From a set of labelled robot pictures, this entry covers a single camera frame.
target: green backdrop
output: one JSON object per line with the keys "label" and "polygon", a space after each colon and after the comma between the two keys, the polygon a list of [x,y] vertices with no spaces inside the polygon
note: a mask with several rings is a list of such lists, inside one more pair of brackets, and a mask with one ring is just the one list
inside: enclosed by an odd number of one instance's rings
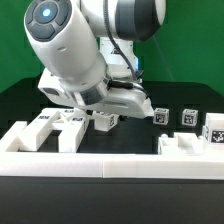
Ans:
{"label": "green backdrop", "polygon": [[[43,70],[23,28],[30,2],[0,1],[0,92]],[[167,0],[163,27],[135,45],[144,79],[205,83],[224,95],[223,11],[223,0]]]}

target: cable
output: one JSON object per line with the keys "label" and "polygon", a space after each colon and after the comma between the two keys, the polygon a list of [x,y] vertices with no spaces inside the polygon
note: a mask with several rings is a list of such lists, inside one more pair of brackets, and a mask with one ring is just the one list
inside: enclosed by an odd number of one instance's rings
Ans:
{"label": "cable", "polygon": [[109,12],[108,12],[108,0],[104,0],[103,1],[103,15],[104,15],[104,24],[105,24],[105,27],[106,27],[108,38],[110,39],[110,41],[113,44],[114,48],[119,52],[119,54],[122,56],[122,58],[127,63],[128,67],[130,68],[131,74],[132,74],[132,79],[134,81],[137,80],[136,75],[135,75],[135,71],[134,71],[134,69],[132,67],[132,64],[130,63],[128,58],[125,56],[123,51],[120,49],[119,45],[115,42],[115,40],[114,40],[114,38],[113,38],[113,36],[111,34],[110,23],[109,23]]}
{"label": "cable", "polygon": [[132,82],[120,82],[120,81],[114,81],[110,80],[108,83],[109,88],[117,88],[117,89],[137,89],[145,93],[146,99],[150,98],[148,92],[142,87]]}

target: white cube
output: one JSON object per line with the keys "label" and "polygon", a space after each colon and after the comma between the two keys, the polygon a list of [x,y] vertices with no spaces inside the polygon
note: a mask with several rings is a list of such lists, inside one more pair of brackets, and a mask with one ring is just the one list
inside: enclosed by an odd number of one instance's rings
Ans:
{"label": "white cube", "polygon": [[205,143],[224,149],[224,114],[206,114],[203,130]]}
{"label": "white cube", "polygon": [[198,120],[198,111],[185,109],[182,113],[182,125],[196,126]]}
{"label": "white cube", "polygon": [[167,125],[169,121],[169,109],[156,108],[154,111],[154,124]]}
{"label": "white cube", "polygon": [[119,115],[94,111],[93,118],[94,129],[107,132],[117,124]]}

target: black surface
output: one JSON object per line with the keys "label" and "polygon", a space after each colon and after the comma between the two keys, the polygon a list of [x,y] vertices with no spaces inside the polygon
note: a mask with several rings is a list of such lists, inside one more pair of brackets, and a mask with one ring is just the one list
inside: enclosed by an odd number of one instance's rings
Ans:
{"label": "black surface", "polygon": [[[58,107],[37,83],[24,79],[0,94],[1,135],[17,120],[31,121],[41,109]],[[155,153],[149,146],[161,133],[200,134],[206,112],[224,112],[223,97],[205,85],[148,82],[145,87],[154,108],[170,109],[168,125],[127,119],[108,135],[90,127],[80,152]],[[195,128],[181,125],[185,108],[199,110]],[[49,151],[56,144],[52,138]],[[223,181],[0,177],[0,224],[222,224],[223,210]]]}

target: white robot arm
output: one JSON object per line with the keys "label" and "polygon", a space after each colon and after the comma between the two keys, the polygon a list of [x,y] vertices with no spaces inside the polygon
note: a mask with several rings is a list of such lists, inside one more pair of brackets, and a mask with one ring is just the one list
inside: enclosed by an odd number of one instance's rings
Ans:
{"label": "white robot arm", "polygon": [[46,67],[39,89],[60,105],[137,118],[153,115],[136,78],[132,41],[147,40],[164,17],[165,0],[33,1],[24,23]]}

